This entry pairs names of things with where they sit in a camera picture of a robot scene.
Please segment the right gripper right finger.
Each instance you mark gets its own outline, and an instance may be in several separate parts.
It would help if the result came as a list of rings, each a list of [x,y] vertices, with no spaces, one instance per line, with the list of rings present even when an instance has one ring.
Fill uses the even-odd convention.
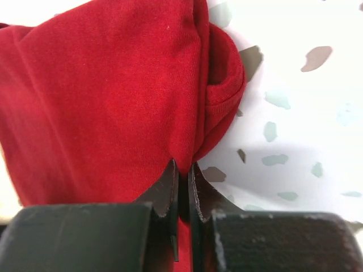
[[[245,211],[188,174],[192,271],[362,270],[362,253],[341,217],[322,212]]]

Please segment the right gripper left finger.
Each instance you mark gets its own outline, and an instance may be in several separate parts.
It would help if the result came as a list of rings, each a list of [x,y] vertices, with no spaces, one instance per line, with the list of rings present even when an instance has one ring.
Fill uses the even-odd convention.
[[[1,233],[8,272],[173,271],[179,173],[170,161],[131,203],[32,206]]]

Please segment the dark red t shirt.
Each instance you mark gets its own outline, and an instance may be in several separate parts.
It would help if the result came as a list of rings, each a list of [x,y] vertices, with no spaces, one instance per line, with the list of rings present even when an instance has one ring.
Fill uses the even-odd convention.
[[[22,205],[130,201],[230,127],[247,73],[205,1],[90,1],[1,25],[1,146]]]

